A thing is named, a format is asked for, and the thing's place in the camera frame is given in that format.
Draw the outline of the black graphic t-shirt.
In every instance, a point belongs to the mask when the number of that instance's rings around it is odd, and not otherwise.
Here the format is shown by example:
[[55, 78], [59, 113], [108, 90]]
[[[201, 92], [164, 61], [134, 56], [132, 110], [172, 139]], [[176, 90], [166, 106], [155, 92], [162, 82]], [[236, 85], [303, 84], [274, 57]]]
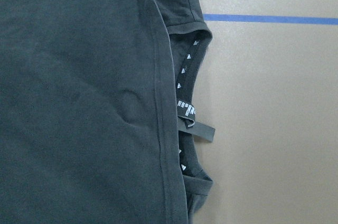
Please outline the black graphic t-shirt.
[[199, 0], [1, 0], [1, 223], [192, 223]]

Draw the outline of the brown paper table cover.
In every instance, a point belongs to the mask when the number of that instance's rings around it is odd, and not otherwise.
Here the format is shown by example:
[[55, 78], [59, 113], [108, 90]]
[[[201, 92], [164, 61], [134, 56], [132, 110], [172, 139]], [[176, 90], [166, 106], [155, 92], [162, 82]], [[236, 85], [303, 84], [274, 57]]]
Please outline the brown paper table cover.
[[[337, 0], [200, 0], [205, 14], [337, 18]], [[337, 25], [207, 21], [195, 223], [337, 223]]]

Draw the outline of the blue tape grid lines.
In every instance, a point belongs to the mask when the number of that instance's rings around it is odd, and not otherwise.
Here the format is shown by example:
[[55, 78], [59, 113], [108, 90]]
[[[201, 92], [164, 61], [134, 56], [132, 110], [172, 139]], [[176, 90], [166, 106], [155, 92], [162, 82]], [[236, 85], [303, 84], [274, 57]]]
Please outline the blue tape grid lines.
[[235, 14], [203, 14], [203, 17], [206, 21], [337, 25], [337, 18], [327, 17]]

